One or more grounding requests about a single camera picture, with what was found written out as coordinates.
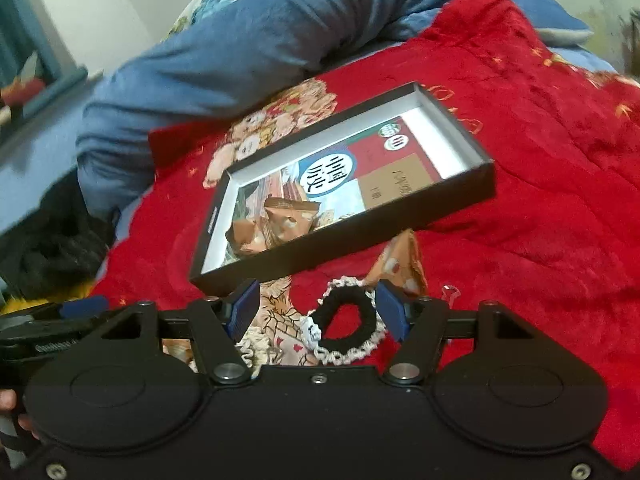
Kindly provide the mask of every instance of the open box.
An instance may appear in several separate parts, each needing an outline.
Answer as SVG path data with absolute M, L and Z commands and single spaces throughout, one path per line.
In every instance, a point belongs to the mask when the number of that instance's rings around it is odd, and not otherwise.
M 320 202 L 325 225 L 238 258 L 226 233 L 269 194 Z M 275 280 L 426 227 L 495 193 L 494 164 L 448 110 L 406 84 L 258 150 L 223 173 L 191 266 L 205 294 Z

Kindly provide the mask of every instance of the yellow fabric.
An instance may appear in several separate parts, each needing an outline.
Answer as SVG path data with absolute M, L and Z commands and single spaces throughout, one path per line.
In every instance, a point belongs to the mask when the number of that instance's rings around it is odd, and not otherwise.
M 22 310 L 43 303 L 63 303 L 69 300 L 81 300 L 89 295 L 92 288 L 94 288 L 94 282 L 86 282 L 42 300 L 9 300 L 0 314 L 8 314 L 16 310 Z

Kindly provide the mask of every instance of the black scrunchie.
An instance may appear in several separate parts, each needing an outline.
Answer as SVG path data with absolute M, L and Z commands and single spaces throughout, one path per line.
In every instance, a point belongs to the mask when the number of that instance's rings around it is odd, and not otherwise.
M 335 313 L 338 312 L 344 304 L 353 303 L 357 305 L 360 313 L 360 326 L 355 332 L 347 337 L 340 339 L 327 339 L 323 337 L 319 341 L 319 345 L 326 348 L 329 352 L 346 353 L 352 348 L 358 348 L 368 341 L 376 331 L 376 310 L 371 304 L 371 298 L 366 295 L 364 289 L 360 286 L 345 285 L 332 288 L 329 295 L 322 300 L 322 304 L 311 314 L 314 323 L 324 335 L 329 327 Z

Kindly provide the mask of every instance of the black cloth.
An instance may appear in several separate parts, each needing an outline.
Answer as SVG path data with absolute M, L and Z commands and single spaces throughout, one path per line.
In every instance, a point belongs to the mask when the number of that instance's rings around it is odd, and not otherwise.
M 93 278 L 113 238 L 113 225 L 87 212 L 73 170 L 36 211 L 0 236 L 0 278 L 11 297 L 46 298 Z
M 365 341 L 369 340 L 376 331 L 376 309 L 371 303 L 371 298 L 366 295 L 363 288 L 353 285 L 336 286 L 331 290 L 329 295 L 322 300 L 322 305 L 311 314 L 314 323 L 322 334 L 326 334 L 338 309 L 344 304 L 352 303 L 358 307 L 360 313 L 360 325 L 357 329 L 347 337 L 338 339 L 327 339 L 323 337 L 319 345 L 326 348 L 329 352 L 337 351 L 342 355 L 346 355 L 352 348 L 358 348 Z

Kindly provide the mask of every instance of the blue blanket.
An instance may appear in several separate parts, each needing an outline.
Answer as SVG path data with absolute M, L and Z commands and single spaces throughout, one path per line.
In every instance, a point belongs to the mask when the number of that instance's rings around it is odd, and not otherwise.
M 239 116 L 376 38 L 419 34 L 449 0 L 236 0 L 106 77 L 86 104 L 78 179 L 107 219 L 153 181 L 150 130 Z M 552 44 L 588 38 L 554 0 L 513 0 Z

